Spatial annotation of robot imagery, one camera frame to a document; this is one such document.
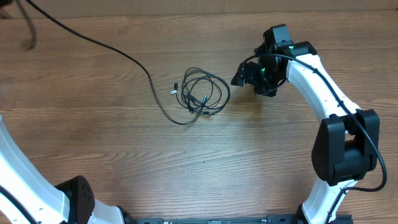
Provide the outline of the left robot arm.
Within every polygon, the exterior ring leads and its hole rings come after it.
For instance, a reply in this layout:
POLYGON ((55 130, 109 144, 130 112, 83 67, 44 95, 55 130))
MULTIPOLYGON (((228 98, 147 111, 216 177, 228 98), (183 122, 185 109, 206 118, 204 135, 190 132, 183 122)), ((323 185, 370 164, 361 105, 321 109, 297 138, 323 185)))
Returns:
POLYGON ((19 149, 1 120, 1 211, 11 223, 136 223, 98 199, 78 175, 52 185, 19 149))

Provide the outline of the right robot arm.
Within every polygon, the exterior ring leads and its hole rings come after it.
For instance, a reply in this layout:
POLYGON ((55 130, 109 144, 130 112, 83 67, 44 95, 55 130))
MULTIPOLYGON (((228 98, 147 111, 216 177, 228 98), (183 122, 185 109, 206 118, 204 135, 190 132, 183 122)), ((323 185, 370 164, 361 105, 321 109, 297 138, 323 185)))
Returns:
POLYGON ((266 223, 352 223, 336 211, 350 191, 377 192, 386 185, 386 165, 378 150, 380 119, 362 110, 336 85, 308 41, 295 43, 285 24, 263 33, 263 43, 243 61, 231 81, 273 97, 293 84, 311 107, 320 126, 312 149, 317 175, 308 198, 294 215, 268 215, 266 223))

